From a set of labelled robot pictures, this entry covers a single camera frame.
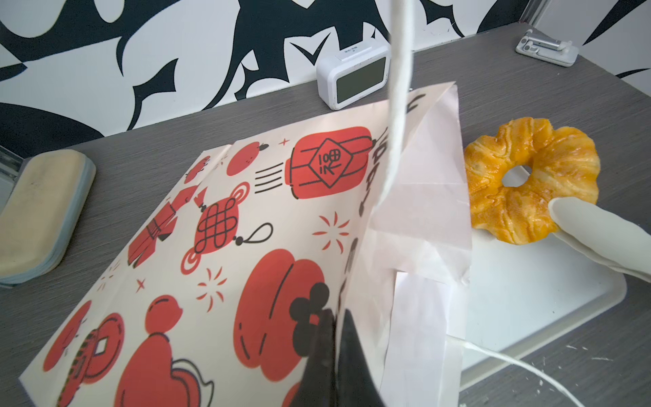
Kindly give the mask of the steel tongs white tips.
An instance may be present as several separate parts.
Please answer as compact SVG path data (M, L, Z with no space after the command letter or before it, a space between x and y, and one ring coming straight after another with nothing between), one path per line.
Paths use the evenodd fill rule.
M650 282L650 234L620 216L579 198L554 198L554 234L591 261Z

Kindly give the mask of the red white paper bag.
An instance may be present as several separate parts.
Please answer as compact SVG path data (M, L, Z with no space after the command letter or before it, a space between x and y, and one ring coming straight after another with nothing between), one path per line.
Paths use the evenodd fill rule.
M37 406L290 406L323 310L350 310L385 406L459 401L472 251L453 83L203 153L37 354Z

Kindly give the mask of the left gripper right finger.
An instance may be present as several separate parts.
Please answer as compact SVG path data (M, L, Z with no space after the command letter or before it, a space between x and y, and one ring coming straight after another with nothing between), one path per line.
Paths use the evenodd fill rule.
M343 314L337 368L338 406L384 407L371 377L350 310Z

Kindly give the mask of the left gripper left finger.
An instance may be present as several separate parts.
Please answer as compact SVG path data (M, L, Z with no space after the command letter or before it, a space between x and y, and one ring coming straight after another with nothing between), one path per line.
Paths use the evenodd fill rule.
M323 310L291 407L337 405L335 326L332 311Z

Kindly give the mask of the fake ring bread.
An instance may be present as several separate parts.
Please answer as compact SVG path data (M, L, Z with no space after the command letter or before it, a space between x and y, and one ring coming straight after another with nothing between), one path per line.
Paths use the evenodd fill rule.
M472 227L507 244L532 244L557 232L549 212L555 198L598 201L596 145L575 127L512 120L470 143L464 159Z

